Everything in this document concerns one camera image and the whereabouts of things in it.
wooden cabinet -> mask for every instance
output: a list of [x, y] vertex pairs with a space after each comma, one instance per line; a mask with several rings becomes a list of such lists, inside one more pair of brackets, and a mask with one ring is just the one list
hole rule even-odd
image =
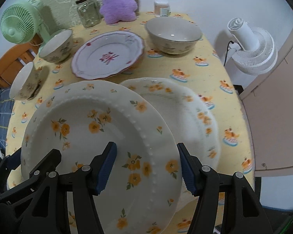
[[243, 103], [253, 138], [256, 176], [293, 174], [293, 48]]

wooden chair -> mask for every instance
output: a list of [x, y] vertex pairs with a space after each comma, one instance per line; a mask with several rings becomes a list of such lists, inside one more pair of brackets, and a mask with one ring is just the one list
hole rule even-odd
[[16, 75], [23, 68], [23, 64], [18, 58], [25, 64], [33, 61], [34, 56], [29, 50], [31, 49], [35, 54], [38, 54], [39, 47], [34, 45], [40, 43], [40, 37], [35, 35], [30, 43], [15, 45], [0, 58], [0, 88], [12, 85]]

glass jar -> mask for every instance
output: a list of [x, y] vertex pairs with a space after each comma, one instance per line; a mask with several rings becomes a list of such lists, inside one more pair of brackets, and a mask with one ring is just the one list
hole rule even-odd
[[168, 17], [170, 15], [169, 2], [166, 0], [155, 0], [154, 15], [156, 17]]
[[100, 23], [101, 15], [99, 6], [94, 0], [77, 0], [77, 12], [85, 28], [93, 27]]

scalloped plate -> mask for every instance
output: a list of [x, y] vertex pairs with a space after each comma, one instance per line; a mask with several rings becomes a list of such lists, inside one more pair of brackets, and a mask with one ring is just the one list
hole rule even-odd
[[132, 66], [144, 52], [144, 41], [125, 31], [106, 32], [87, 41], [71, 62], [73, 73], [86, 80], [104, 79]]
[[[162, 232], [173, 217], [182, 174], [173, 135], [160, 114], [141, 96], [108, 81], [82, 81], [56, 90], [36, 110], [22, 142], [21, 172], [53, 148], [61, 151], [59, 174], [76, 171], [117, 144], [105, 190], [94, 196], [106, 234]], [[71, 232], [77, 233], [72, 196]]]
[[[189, 153], [203, 165], [216, 170], [221, 153], [218, 125], [204, 102], [189, 88], [166, 78], [137, 78], [121, 85], [135, 91], [163, 117], [176, 143], [184, 143]], [[195, 199], [183, 182], [177, 211]]]

electric fan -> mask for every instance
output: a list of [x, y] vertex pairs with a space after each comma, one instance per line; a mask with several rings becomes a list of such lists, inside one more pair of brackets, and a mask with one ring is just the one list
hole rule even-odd
[[260, 27], [250, 28], [241, 18], [230, 20], [228, 29], [238, 43], [229, 44], [227, 55], [242, 72], [259, 75], [273, 68], [278, 52], [269, 32]]
[[32, 40], [37, 33], [44, 43], [50, 40], [47, 26], [40, 15], [43, 2], [21, 1], [8, 7], [1, 17], [0, 28], [4, 38], [15, 44]]

